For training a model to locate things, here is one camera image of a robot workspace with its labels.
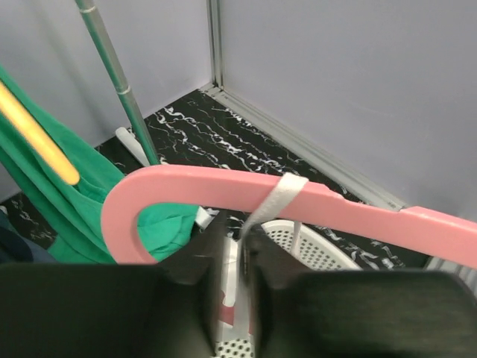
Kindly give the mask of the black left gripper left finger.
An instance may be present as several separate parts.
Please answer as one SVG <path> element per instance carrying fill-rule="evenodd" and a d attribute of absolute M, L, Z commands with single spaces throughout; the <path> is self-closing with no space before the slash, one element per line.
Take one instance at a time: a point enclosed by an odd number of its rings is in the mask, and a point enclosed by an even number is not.
<path fill-rule="evenodd" d="M 4 263 L 3 357 L 210 357 L 224 223 L 152 265 Z"/>

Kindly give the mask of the yellow hanger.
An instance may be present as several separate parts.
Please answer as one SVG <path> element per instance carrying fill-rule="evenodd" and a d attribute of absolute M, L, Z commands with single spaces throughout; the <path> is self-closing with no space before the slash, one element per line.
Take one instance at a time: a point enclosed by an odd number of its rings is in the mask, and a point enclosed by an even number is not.
<path fill-rule="evenodd" d="M 3 82 L 1 113 L 65 183 L 71 186 L 79 183 L 78 170 Z"/>

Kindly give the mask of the green tank top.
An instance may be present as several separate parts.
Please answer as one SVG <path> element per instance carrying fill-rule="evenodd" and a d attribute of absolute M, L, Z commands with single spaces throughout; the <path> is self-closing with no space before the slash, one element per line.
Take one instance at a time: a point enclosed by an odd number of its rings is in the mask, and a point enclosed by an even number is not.
<path fill-rule="evenodd" d="M 101 208 L 109 191 L 124 178 L 106 157 L 36 105 L 5 70 L 1 81 L 39 122 L 79 171 L 70 186 L 1 118 L 1 163 L 31 203 L 57 232 L 50 254 L 63 263 L 113 263 L 101 234 Z M 187 244 L 197 207 L 156 204 L 138 217 L 138 233 L 149 254 L 161 261 Z"/>

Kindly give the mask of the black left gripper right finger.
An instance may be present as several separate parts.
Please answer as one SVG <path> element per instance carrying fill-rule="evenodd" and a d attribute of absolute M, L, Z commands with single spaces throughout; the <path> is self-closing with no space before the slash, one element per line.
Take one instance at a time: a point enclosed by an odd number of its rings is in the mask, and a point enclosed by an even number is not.
<path fill-rule="evenodd" d="M 246 235 L 257 357 L 474 357 L 476 297 L 444 271 L 315 271 Z"/>

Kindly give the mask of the pink plastic hanger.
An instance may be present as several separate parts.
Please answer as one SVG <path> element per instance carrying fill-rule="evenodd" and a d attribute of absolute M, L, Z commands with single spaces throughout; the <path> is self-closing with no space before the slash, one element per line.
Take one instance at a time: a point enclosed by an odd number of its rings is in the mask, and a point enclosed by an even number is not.
<path fill-rule="evenodd" d="M 137 233 L 140 212 L 158 203 L 203 205 L 252 213 L 279 177 L 200 166 L 161 165 L 139 169 L 108 194 L 101 231 L 118 263 L 154 263 Z M 476 267 L 476 223 L 409 207 L 390 211 L 348 201 L 320 183 L 306 183 L 277 217 L 330 227 Z"/>

